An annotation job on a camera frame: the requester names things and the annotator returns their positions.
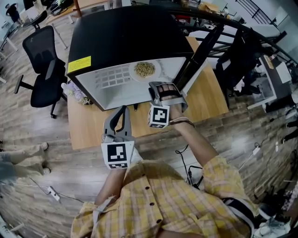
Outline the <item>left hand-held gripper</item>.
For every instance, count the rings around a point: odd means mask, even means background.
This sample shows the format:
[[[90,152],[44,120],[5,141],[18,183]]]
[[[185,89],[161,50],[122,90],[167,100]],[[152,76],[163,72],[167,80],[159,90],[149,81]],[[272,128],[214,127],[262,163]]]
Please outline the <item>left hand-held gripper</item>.
[[[115,131],[121,120],[121,128]],[[131,132],[129,109],[127,106],[116,108],[104,121],[101,143],[103,159],[108,169],[128,169],[143,158],[135,148]]]

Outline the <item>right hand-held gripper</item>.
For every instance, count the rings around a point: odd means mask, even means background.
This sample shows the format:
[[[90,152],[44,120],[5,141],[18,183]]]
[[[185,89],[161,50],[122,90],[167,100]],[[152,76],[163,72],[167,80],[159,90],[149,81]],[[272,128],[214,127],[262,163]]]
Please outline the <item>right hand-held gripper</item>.
[[[162,84],[172,84],[176,90],[160,92],[159,86]],[[188,108],[188,104],[175,84],[161,81],[149,82],[149,93],[151,95],[148,114],[149,127],[165,128],[168,125],[188,120],[182,115]]]

